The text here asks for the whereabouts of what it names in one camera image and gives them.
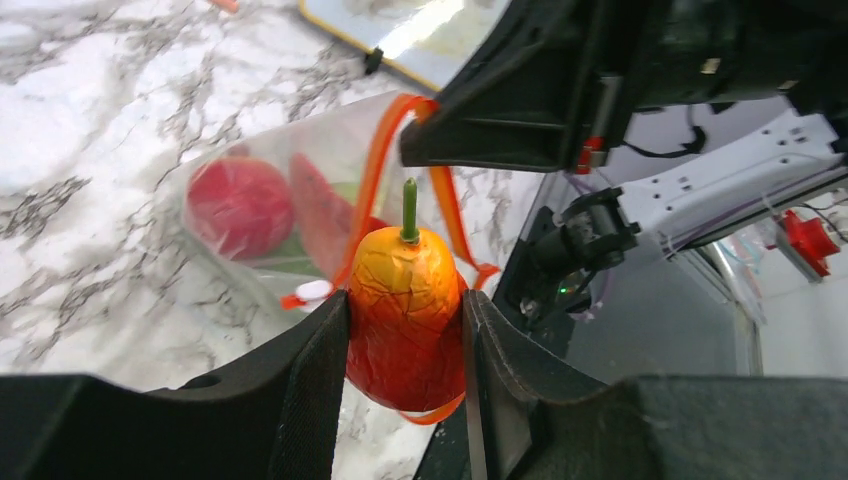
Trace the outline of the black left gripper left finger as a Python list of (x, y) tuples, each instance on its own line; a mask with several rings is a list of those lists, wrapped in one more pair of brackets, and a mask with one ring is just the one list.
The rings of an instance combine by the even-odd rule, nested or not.
[(349, 308), (330, 296), (290, 330), (177, 389), (83, 374), (1, 380), (5, 479), (327, 479)]

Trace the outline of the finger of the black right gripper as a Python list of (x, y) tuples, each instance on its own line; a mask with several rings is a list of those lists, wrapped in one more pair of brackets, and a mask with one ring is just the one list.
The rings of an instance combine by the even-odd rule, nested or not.
[(399, 140), (408, 167), (572, 171), (611, 109), (602, 53), (611, 1), (512, 1), (438, 110)]

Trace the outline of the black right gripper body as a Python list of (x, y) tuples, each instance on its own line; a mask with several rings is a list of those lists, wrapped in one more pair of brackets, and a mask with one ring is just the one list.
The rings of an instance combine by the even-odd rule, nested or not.
[(623, 144), (631, 116), (669, 105), (783, 95), (801, 115), (847, 121), (844, 1), (599, 1), (599, 76), (612, 91), (579, 174)]

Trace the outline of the red apple toy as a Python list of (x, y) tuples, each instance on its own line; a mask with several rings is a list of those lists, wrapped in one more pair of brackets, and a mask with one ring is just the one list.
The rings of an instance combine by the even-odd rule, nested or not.
[(191, 233), (225, 259), (261, 257), (293, 231), (291, 191), (281, 171), (265, 160), (221, 157), (191, 175), (184, 221)]

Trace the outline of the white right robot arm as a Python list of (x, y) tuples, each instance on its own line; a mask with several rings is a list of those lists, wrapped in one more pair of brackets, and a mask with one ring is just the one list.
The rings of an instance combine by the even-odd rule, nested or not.
[[(607, 162), (631, 118), (667, 106), (784, 96), (790, 109), (678, 167), (572, 201), (557, 180)], [(572, 310), (628, 250), (670, 257), (754, 221), (753, 207), (847, 173), (847, 5), (843, 1), (513, 1), (406, 127), (406, 166), (541, 172), (541, 187), (495, 295), (530, 327)]]

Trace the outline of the clear zip bag orange zipper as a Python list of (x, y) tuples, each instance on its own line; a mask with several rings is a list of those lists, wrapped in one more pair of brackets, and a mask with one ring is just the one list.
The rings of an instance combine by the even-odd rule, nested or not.
[(347, 379), (418, 425), (462, 404), (460, 296), (498, 272), (472, 253), (447, 167), (418, 189), (437, 219), (415, 219), (418, 244), (400, 238), (400, 132), (438, 108), (411, 93), (366, 98), (199, 158), (180, 185), (186, 230), (219, 263), (281, 281), (283, 309), (350, 294)]

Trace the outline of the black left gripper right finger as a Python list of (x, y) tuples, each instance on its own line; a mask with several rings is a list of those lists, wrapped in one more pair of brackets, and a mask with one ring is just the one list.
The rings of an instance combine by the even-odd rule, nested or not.
[(843, 479), (847, 384), (641, 375), (604, 385), (462, 298), (474, 479)]

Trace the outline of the watermelon slice toy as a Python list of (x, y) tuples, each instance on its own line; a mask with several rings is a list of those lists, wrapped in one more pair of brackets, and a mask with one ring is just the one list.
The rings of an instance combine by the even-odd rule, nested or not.
[(303, 154), (290, 159), (289, 184), (300, 243), (324, 277), (332, 278), (343, 265), (354, 206)]

